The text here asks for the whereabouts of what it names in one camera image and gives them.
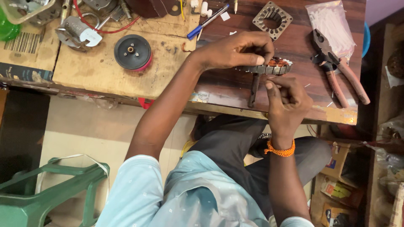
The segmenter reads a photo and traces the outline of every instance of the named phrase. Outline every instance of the orange braided thread bracelet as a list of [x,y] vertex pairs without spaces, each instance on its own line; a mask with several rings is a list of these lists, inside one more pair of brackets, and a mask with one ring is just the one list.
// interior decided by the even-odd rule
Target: orange braided thread bracelet
[[292,147],[287,149],[287,150],[277,150],[277,149],[275,149],[272,146],[271,140],[267,141],[267,145],[268,145],[268,149],[264,150],[264,154],[267,154],[268,151],[269,151],[269,152],[272,152],[272,153],[274,153],[276,155],[279,155],[281,157],[289,157],[289,156],[291,156],[295,152],[295,148],[296,148],[295,140],[293,140],[293,142],[292,142]]

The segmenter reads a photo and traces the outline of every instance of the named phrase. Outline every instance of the barcode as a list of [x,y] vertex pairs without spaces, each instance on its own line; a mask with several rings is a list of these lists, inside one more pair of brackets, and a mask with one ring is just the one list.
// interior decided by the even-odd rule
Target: barcode
[[7,41],[5,50],[35,54],[40,34],[21,32],[15,39]]

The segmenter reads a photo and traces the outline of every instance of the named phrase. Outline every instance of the trousers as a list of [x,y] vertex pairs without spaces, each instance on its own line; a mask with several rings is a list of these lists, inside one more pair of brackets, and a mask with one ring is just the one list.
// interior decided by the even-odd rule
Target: trousers
[[[200,151],[218,165],[230,178],[242,186],[269,218],[273,215],[269,200],[269,159],[267,156],[244,166],[250,153],[263,153],[267,139],[258,139],[266,120],[221,114],[199,126],[194,133],[198,142],[189,150]],[[295,160],[302,185],[312,180],[330,161],[327,142],[315,137],[295,139]]]

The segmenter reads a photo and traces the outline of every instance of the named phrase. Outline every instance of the green container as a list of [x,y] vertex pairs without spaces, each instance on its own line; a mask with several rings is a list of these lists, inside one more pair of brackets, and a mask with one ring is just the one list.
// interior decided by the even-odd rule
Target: green container
[[0,8],[0,41],[8,41],[15,39],[20,33],[21,26],[10,23],[6,15]]

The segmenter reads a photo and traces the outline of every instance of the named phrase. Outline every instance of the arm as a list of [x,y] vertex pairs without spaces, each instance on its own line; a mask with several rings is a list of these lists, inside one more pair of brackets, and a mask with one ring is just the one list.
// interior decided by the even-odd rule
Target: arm
[[[289,149],[292,147],[293,135],[313,105],[313,100],[295,78],[269,78],[265,86],[269,98],[268,122],[272,131],[272,146],[278,150]],[[283,220],[293,216],[310,221],[295,156],[270,155],[269,198],[277,225],[280,226]]]
[[[264,51],[264,57],[242,53],[247,47],[259,47]],[[266,32],[242,32],[195,50],[140,119],[125,159],[139,154],[159,159],[164,142],[203,71],[237,65],[262,65],[271,60],[273,52],[272,40]]]

